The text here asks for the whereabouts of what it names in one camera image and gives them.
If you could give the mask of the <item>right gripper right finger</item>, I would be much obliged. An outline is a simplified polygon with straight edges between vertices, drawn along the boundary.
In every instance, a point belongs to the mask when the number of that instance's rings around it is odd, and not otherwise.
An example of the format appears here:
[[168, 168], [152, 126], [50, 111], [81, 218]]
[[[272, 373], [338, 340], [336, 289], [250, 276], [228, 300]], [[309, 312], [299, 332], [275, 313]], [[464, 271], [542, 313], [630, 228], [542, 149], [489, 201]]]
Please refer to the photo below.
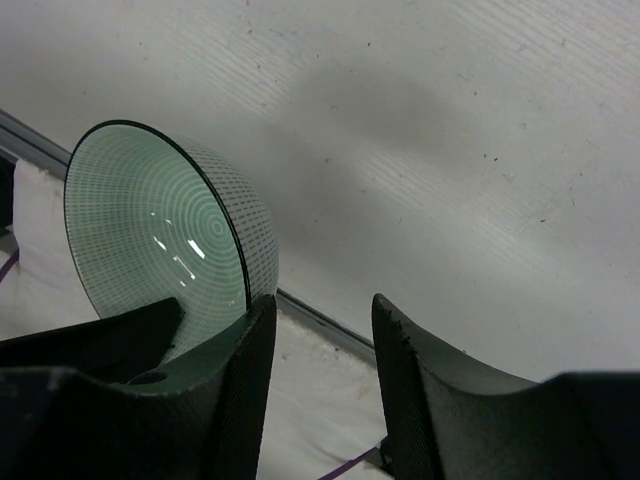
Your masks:
[[383, 295], [372, 331], [398, 479], [635, 479], [639, 375], [533, 382], [421, 328]]

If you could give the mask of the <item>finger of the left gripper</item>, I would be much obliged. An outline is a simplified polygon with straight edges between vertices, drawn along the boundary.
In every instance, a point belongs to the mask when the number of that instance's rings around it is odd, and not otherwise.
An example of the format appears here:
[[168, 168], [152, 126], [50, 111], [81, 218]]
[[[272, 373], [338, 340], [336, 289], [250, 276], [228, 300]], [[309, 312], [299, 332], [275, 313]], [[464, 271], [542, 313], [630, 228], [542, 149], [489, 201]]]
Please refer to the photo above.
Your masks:
[[167, 298], [109, 318], [1, 342], [1, 366], [68, 367], [105, 382], [125, 383], [156, 368], [181, 324]]

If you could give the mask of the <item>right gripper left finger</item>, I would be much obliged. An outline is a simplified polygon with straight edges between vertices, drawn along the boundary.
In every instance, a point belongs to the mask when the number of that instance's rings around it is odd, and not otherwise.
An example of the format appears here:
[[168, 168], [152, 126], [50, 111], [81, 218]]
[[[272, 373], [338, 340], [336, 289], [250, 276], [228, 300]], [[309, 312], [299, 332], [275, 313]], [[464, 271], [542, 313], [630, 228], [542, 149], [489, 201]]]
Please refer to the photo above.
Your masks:
[[125, 383], [1, 366], [5, 479], [252, 479], [275, 349], [266, 295], [230, 327]]

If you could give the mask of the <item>pale green bowl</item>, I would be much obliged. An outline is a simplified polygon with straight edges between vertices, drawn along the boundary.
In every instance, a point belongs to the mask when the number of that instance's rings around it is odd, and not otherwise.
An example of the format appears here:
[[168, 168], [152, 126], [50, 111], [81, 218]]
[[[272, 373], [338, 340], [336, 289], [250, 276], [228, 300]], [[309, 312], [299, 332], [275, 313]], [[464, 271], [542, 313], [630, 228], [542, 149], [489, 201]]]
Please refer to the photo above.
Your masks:
[[64, 185], [66, 237], [95, 312], [175, 298], [173, 360], [276, 292], [272, 217], [233, 163], [189, 137], [131, 120], [87, 131]]

